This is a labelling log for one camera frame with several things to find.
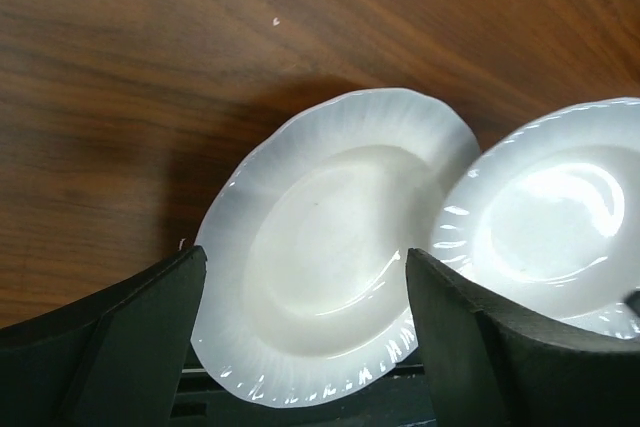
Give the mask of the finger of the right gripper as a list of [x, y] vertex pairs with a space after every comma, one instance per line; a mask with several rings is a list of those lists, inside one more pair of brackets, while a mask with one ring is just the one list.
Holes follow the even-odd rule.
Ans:
[[640, 290], [634, 290], [625, 297], [625, 305], [635, 314], [640, 315]]

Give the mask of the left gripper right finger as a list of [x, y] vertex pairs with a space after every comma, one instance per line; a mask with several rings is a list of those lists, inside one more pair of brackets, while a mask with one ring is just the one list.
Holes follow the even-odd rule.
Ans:
[[406, 278], [438, 425], [638, 425], [638, 340], [545, 317], [421, 249]]

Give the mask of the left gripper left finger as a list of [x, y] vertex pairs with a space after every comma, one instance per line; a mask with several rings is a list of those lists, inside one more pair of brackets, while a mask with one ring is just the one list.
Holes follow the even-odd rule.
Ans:
[[205, 272], [194, 246], [3, 328], [2, 425], [167, 425]]

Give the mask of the white scalloped plate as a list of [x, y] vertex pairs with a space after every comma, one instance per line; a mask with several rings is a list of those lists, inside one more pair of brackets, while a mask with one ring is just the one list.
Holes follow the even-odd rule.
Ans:
[[418, 345], [405, 263], [479, 157], [446, 103], [349, 92], [295, 115], [238, 165], [195, 242], [191, 343], [225, 390], [280, 407], [391, 371]]
[[512, 132], [446, 198], [432, 256], [560, 322], [634, 339], [639, 287], [639, 101], [572, 105]]

